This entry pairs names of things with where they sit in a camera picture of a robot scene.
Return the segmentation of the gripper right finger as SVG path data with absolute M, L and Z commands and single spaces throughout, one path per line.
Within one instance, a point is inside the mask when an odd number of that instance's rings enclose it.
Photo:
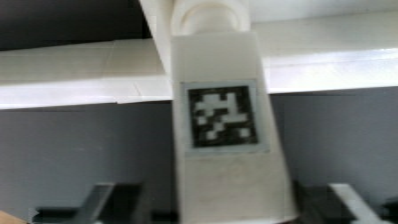
M 294 196 L 294 224 L 398 224 L 398 217 L 376 214 L 353 187 L 344 183 L 312 187 L 294 183 Z

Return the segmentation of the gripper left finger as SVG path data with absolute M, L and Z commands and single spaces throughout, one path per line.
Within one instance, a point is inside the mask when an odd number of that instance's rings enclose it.
M 140 184 L 95 184 L 77 208 L 42 207 L 33 224 L 145 224 L 145 189 Z

